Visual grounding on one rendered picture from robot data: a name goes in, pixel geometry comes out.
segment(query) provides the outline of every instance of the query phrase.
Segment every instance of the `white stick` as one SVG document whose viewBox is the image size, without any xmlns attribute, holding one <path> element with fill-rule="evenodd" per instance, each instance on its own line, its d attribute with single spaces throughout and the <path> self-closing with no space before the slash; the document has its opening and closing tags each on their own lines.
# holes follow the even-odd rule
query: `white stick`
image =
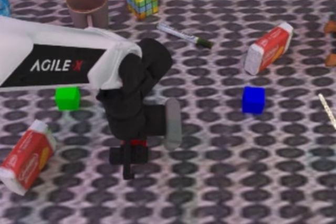
<svg viewBox="0 0 336 224">
<path fill-rule="evenodd" d="M 325 100 L 325 98 L 322 94 L 318 94 L 318 96 L 319 96 L 320 101 L 321 101 L 321 103 L 324 107 L 324 110 L 326 111 L 326 113 L 327 113 L 327 115 L 330 119 L 330 122 L 331 122 L 332 126 L 334 126 L 334 128 L 336 129 L 336 119 L 335 119 L 334 115 L 332 114 L 330 107 L 328 106 L 328 104 L 327 104 L 327 102 L 326 102 L 326 100 Z"/>
</svg>

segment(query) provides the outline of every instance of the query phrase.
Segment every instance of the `table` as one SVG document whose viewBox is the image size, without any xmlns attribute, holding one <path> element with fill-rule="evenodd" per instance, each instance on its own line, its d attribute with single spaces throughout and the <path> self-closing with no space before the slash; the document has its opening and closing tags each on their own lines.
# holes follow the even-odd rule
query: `table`
<svg viewBox="0 0 336 224">
<path fill-rule="evenodd" d="M 65 0 L 11 0 L 13 16 L 71 26 Z M 167 153 L 149 139 L 151 161 L 133 181 L 108 164 L 118 145 L 90 89 L 80 111 L 61 113 L 54 90 L 0 93 L 0 160 L 34 119 L 59 149 L 25 197 L 0 184 L 0 223 L 262 224 L 336 223 L 336 137 L 317 97 L 332 105 L 336 82 L 324 66 L 332 38 L 322 32 L 335 0 L 162 0 L 138 22 L 125 0 L 109 0 L 111 26 L 131 40 L 158 39 L 175 64 L 148 103 L 179 99 L 184 143 Z M 199 49 L 155 29 L 158 21 L 215 42 Z M 262 74 L 244 73 L 248 46 L 282 21 L 290 49 Z M 240 112 L 243 87 L 266 88 L 265 112 Z"/>
</svg>

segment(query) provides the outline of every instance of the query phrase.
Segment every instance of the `rubik's cube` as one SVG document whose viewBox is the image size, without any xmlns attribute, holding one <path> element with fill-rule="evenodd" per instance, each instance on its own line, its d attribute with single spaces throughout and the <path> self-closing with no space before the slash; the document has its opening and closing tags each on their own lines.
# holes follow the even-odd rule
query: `rubik's cube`
<svg viewBox="0 0 336 224">
<path fill-rule="evenodd" d="M 158 0 L 127 0 L 127 7 L 138 19 L 144 19 L 159 10 Z"/>
</svg>

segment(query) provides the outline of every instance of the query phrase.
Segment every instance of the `blue object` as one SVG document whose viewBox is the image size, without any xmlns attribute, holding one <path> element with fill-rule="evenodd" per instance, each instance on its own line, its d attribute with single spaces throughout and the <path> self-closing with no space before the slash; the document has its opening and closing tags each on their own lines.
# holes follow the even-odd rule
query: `blue object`
<svg viewBox="0 0 336 224">
<path fill-rule="evenodd" d="M 243 113 L 262 114 L 266 104 L 266 93 L 264 88 L 244 87 L 241 107 Z"/>
<path fill-rule="evenodd" d="M 11 6 L 9 0 L 0 0 L 0 16 L 10 16 Z"/>
</svg>

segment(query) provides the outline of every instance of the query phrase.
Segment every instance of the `colgate box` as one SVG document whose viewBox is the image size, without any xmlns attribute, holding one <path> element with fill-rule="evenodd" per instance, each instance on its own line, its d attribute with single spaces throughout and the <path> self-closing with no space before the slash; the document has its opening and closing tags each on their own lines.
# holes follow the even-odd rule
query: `colgate box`
<svg viewBox="0 0 336 224">
<path fill-rule="evenodd" d="M 284 22 L 253 43 L 247 51 L 245 70 L 256 75 L 283 55 L 289 47 L 293 30 Z"/>
<path fill-rule="evenodd" d="M 0 179 L 11 191 L 25 195 L 55 149 L 48 125 L 35 120 L 0 166 Z"/>
</svg>

